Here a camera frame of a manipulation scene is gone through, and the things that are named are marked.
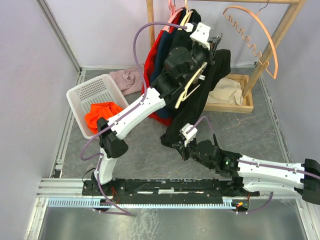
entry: beige cloth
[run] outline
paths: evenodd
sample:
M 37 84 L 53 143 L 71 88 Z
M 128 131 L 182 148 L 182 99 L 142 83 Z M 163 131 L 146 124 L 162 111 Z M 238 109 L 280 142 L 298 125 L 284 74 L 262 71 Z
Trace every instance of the beige cloth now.
M 209 92 L 207 99 L 211 104 L 242 105 L 243 101 L 240 83 L 226 77 L 222 78 L 213 91 Z

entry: clothes hanger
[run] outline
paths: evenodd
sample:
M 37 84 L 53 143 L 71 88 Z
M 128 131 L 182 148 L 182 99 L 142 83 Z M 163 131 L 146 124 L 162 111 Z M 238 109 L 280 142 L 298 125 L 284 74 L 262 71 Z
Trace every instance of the clothes hanger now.
M 188 13 L 183 17 L 183 19 L 181 20 L 181 23 L 180 23 L 180 26 L 184 26 L 185 24 L 187 24 L 191 18 L 191 14 L 193 13 L 194 11 L 191 10 L 191 11 L 188 11 Z
M 195 74 L 190 78 L 190 80 L 187 82 L 187 84 L 184 87 L 184 91 L 180 94 L 178 100 L 175 103 L 175 108 L 178 109 L 181 102 L 184 102 L 195 90 L 197 90 L 198 87 L 200 87 L 200 84 L 198 86 L 196 86 L 189 94 L 188 94 L 188 89 L 191 86 L 191 84 L 197 80 L 200 75 L 202 74 L 202 72 L 204 71 L 204 69 L 207 66 L 207 62 L 204 62 L 202 64 L 202 66 L 195 72 Z
M 168 0 L 168 6 L 169 6 L 169 10 L 171 11 L 171 16 L 173 16 L 176 12 L 176 0 L 174 0 L 173 4 L 172 4 L 172 0 Z
M 185 9 L 186 9 L 186 13 L 185 13 L 185 14 L 187 14 L 188 11 L 189 11 L 188 0 L 184 0 L 184 7 L 185 7 Z
M 237 21 L 234 21 L 233 23 L 233 16 L 230 15 L 230 16 L 227 16 L 226 15 L 226 11 L 228 9 L 239 9 L 241 11 L 244 11 L 245 13 L 249 14 L 251 17 L 253 17 L 257 22 L 258 24 L 262 27 L 264 33 L 266 34 L 266 37 L 268 38 L 269 40 L 269 43 L 270 43 L 270 46 L 271 46 L 271 50 L 272 50 L 272 53 L 273 53 L 273 58 L 274 58 L 274 73 L 272 74 L 267 68 L 269 66 L 269 61 L 266 60 L 265 62 L 261 62 L 261 57 L 262 57 L 262 53 L 261 52 L 258 52 L 256 53 L 256 48 L 257 46 L 253 43 L 253 44 L 249 44 L 249 41 L 250 41 L 250 36 L 247 35 L 244 37 L 244 33 L 245 33 L 245 30 L 243 28 L 240 28 L 240 30 L 238 29 L 238 26 L 239 26 L 239 23 Z M 277 77 L 277 74 L 278 74 L 278 57 L 277 57 L 277 52 L 276 52 L 276 48 L 275 48 L 275 45 L 274 45 L 274 42 L 267 30 L 267 28 L 265 27 L 265 25 L 262 23 L 262 21 L 258 18 L 257 15 L 255 15 L 252 11 L 250 11 L 249 9 L 245 8 L 245 7 L 242 7 L 242 6 L 228 6 L 224 11 L 223 11 L 223 15 L 225 16 L 225 18 L 231 23 L 231 25 L 233 27 L 235 27 L 236 31 L 241 34 L 241 37 L 244 41 L 246 41 L 246 44 L 247 46 L 249 47 L 249 49 L 252 49 L 252 53 L 255 57 L 258 57 L 259 56 L 259 59 L 258 59 L 258 62 L 265 67 L 265 70 L 267 71 L 268 74 L 270 74 L 271 77 L 273 77 L 273 79 L 276 79 Z
M 175 18 L 178 16 L 178 13 L 180 13 L 183 10 L 184 10 L 183 8 L 179 8 L 177 11 L 175 11 L 174 14 L 168 20 L 168 23 L 172 23 L 172 21 L 175 20 Z M 162 30 L 169 32 L 170 26 L 165 26 Z

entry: concrete floor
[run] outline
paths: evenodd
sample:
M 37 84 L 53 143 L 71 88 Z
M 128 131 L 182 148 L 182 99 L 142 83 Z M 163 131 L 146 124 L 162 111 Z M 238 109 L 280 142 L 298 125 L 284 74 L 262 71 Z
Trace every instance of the concrete floor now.
M 253 68 L 235 68 L 231 73 L 250 74 Z M 87 70 L 85 81 L 114 70 Z M 254 110 L 250 114 L 204 111 L 214 127 L 219 146 L 228 151 L 239 152 L 256 159 L 283 162 L 280 144 L 269 113 L 266 96 L 260 82 L 252 90 Z M 132 103 L 140 96 L 133 93 L 125 96 Z M 206 124 L 198 125 L 197 140 L 212 140 Z M 146 118 L 138 124 L 125 138 L 128 152 L 118 161 L 113 171 L 117 178 L 212 178 L 213 170 L 189 159 L 182 161 L 180 155 L 168 147 L 162 146 L 160 136 L 166 127 L 154 119 Z M 80 152 L 87 142 L 78 127 L 73 123 L 67 146 L 62 178 L 82 178 L 90 168 L 96 167 L 98 159 L 80 160 Z M 99 152 L 98 140 L 86 150 L 85 156 Z

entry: laundry basket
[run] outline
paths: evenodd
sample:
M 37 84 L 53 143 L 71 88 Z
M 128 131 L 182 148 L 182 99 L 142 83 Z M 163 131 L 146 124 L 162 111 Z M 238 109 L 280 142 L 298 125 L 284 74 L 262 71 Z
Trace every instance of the laundry basket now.
M 85 115 L 90 112 L 91 104 L 114 102 L 123 109 L 128 106 L 127 100 L 109 74 L 97 76 L 71 88 L 66 97 L 86 139 L 94 135 L 85 121 Z

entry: wooden hanger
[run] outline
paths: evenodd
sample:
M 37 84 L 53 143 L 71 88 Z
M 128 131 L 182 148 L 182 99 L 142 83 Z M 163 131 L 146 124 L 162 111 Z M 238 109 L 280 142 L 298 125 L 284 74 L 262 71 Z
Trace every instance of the wooden hanger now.
M 196 81 L 200 75 L 202 74 L 202 72 L 204 71 L 204 69 L 207 66 L 207 62 L 204 62 L 202 64 L 202 66 L 195 72 L 195 74 L 190 78 L 190 80 L 187 82 L 187 84 L 184 87 L 184 91 L 180 94 L 178 100 L 175 103 L 175 108 L 179 108 L 181 102 L 184 102 L 195 90 L 197 90 L 198 87 L 200 87 L 200 84 L 198 86 L 196 86 L 189 94 L 188 94 L 188 89 L 191 86 L 191 84 Z
M 193 13 L 194 11 L 191 10 L 191 11 L 188 11 L 188 13 L 183 17 L 183 19 L 181 20 L 181 23 L 180 23 L 180 26 L 184 26 L 185 24 L 187 24 L 191 18 L 191 14 Z
M 273 58 L 274 58 L 274 74 L 272 74 L 268 69 L 267 67 L 269 66 L 269 61 L 266 60 L 265 62 L 261 62 L 261 57 L 262 57 L 262 53 L 261 52 L 258 52 L 256 53 L 255 50 L 257 48 L 257 46 L 253 43 L 253 44 L 249 44 L 249 41 L 250 41 L 250 36 L 247 35 L 244 37 L 244 33 L 245 33 L 245 30 L 243 28 L 240 28 L 240 30 L 238 29 L 238 22 L 237 21 L 234 21 L 233 23 L 233 16 L 230 15 L 230 16 L 227 16 L 225 13 L 228 9 L 239 9 L 241 11 L 244 11 L 245 13 L 249 14 L 251 17 L 253 17 L 257 22 L 258 24 L 262 27 L 264 33 L 266 34 L 266 37 L 268 38 L 269 40 L 269 43 L 270 43 L 270 46 L 271 46 L 271 50 L 272 50 L 272 53 L 273 53 Z M 273 79 L 276 79 L 277 77 L 277 74 L 278 74 L 278 57 L 277 57 L 277 52 L 276 52 L 276 48 L 275 48 L 275 45 L 274 45 L 274 42 L 267 30 L 267 28 L 265 27 L 265 25 L 262 23 L 262 21 L 258 18 L 257 15 L 255 15 L 252 11 L 250 11 L 249 9 L 245 8 L 245 7 L 242 7 L 242 6 L 228 6 L 224 11 L 223 11 L 223 15 L 225 16 L 225 18 L 230 21 L 231 25 L 233 27 L 235 27 L 236 31 L 241 34 L 241 37 L 244 41 L 246 41 L 246 44 L 247 46 L 252 49 L 252 53 L 255 57 L 258 57 L 259 56 L 259 63 L 262 64 L 262 66 L 265 67 L 265 70 L 268 72 L 268 74 L 270 74 L 271 77 L 273 77 Z
M 188 0 L 184 0 L 184 7 L 185 7 L 185 9 L 186 9 L 186 13 L 185 13 L 185 14 L 187 14 L 188 11 L 189 11 Z

